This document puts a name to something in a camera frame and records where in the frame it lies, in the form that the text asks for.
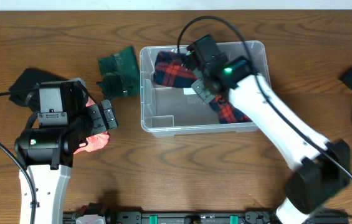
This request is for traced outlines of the red navy plaid shirt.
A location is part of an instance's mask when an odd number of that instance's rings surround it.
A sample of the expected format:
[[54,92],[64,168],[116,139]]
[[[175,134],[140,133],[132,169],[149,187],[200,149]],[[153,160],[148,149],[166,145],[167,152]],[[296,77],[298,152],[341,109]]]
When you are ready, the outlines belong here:
[[[197,78],[192,70],[182,66],[181,58],[185,59],[186,55],[160,51],[155,60],[153,81],[163,86],[191,88]],[[222,96],[215,97],[209,102],[209,106],[217,114],[221,124],[251,122],[246,114],[233,107]]]

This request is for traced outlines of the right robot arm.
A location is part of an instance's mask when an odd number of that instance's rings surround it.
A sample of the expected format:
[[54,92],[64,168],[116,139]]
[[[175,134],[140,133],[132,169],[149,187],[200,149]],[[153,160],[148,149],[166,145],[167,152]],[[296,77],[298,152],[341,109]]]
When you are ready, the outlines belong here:
[[222,52],[190,50],[183,59],[205,89],[227,95],[259,127],[293,172],[285,185],[286,199],[275,212],[280,223],[305,223],[352,181],[349,145],[331,142],[305,124],[273,92],[250,57],[229,60]]

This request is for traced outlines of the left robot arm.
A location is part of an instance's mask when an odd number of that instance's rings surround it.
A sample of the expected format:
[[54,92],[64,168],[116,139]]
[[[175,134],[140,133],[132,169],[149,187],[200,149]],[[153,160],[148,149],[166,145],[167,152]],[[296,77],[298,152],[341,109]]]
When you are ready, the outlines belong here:
[[110,141],[109,129],[117,127],[109,100],[88,100],[73,123],[64,111],[33,113],[16,139],[21,167],[21,223],[62,223],[64,200],[74,155],[94,152]]

